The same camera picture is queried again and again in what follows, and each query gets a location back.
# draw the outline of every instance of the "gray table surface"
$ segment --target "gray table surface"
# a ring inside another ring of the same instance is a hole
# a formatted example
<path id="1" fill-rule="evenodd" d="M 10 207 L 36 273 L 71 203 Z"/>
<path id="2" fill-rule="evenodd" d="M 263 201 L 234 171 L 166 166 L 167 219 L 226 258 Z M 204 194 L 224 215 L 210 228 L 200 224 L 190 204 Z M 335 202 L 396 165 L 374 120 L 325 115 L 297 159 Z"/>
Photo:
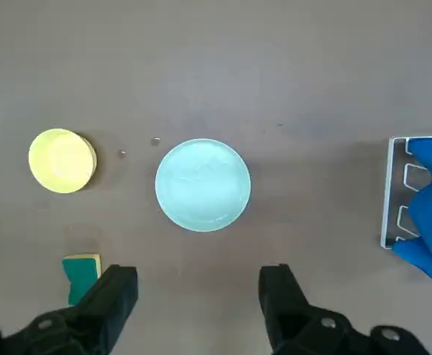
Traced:
<path id="1" fill-rule="evenodd" d="M 95 144 L 84 191 L 30 174 L 50 127 Z M 115 354 L 269 354 L 257 273 L 284 262 L 312 303 L 432 352 L 432 281 L 379 247 L 392 135 L 432 135 L 432 1 L 0 0 L 0 326 L 64 306 L 61 257 L 97 251 L 141 277 Z M 253 183 L 210 234 L 153 190 L 165 153 L 201 137 Z"/>

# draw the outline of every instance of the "yellow plastic cup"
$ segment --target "yellow plastic cup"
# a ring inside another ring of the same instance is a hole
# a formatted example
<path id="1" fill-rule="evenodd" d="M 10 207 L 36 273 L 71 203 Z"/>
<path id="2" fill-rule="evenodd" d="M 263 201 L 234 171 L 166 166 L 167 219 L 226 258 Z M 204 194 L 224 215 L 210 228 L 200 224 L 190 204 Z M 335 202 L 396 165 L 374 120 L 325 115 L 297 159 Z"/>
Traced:
<path id="1" fill-rule="evenodd" d="M 96 164 L 90 142 L 66 129 L 49 129 L 30 144 L 29 165 L 34 178 L 44 188 L 59 194 L 83 188 Z"/>

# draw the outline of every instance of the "yellow sponge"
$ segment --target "yellow sponge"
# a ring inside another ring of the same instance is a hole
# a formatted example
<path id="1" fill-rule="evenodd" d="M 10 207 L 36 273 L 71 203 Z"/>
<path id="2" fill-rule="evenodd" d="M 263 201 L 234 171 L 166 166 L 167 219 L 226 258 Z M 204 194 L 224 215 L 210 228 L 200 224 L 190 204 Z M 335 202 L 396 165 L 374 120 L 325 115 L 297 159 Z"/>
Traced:
<path id="1" fill-rule="evenodd" d="M 101 258 L 99 254 L 67 255 L 62 264 L 71 283 L 68 304 L 76 305 L 101 276 Z"/>

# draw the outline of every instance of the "light blue plate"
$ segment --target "light blue plate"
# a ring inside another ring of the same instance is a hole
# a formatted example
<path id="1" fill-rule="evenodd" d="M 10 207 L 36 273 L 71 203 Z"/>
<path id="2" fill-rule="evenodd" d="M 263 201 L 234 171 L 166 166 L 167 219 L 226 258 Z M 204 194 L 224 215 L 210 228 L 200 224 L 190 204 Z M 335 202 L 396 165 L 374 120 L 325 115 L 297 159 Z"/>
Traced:
<path id="1" fill-rule="evenodd" d="M 251 194 L 243 159 L 224 143 L 193 139 L 162 159 L 155 194 L 163 212 L 190 231 L 216 231 L 234 222 Z"/>

